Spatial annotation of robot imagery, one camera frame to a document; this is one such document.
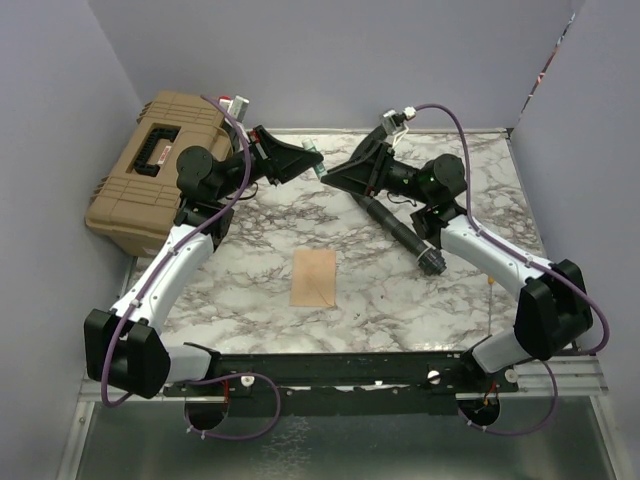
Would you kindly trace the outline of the tan paper envelope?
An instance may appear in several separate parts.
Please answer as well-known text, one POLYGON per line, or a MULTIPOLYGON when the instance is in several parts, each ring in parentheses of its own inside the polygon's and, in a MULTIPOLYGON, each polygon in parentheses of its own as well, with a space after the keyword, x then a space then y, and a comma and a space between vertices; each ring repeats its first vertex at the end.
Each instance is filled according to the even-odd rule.
POLYGON ((336 303, 336 251, 297 249, 293 254, 290 305, 330 308, 336 303))

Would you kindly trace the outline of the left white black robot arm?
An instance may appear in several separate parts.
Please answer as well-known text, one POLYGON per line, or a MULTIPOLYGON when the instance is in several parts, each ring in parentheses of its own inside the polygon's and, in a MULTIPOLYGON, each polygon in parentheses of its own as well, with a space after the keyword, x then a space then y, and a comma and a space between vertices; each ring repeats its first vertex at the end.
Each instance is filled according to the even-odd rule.
POLYGON ((84 322, 87 375, 108 389, 152 398, 167 384, 187 382, 206 395, 220 385, 218 353, 185 343, 166 346, 162 330, 190 277, 225 238, 233 206, 261 178, 280 185, 305 171, 321 171, 323 156, 311 140, 284 143, 257 126, 241 139, 242 149, 224 161, 203 146, 177 158, 181 203, 167 239, 138 281, 109 310, 92 310, 84 322))

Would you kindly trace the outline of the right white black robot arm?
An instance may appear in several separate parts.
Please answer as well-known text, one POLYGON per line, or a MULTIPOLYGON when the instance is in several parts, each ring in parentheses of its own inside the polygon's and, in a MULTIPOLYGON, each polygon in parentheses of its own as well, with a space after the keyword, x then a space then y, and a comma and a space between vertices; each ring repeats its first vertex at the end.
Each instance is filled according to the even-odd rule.
POLYGON ((516 299, 513 325, 467 352, 459 367, 467 389, 483 390, 509 365, 547 360, 592 327, 584 279, 575 263, 553 263, 516 247, 458 204, 467 189, 461 158, 442 154, 415 168, 397 161, 388 143, 373 141, 329 169, 321 181, 360 197, 386 191, 421 204, 411 215, 416 234, 482 270, 516 299))

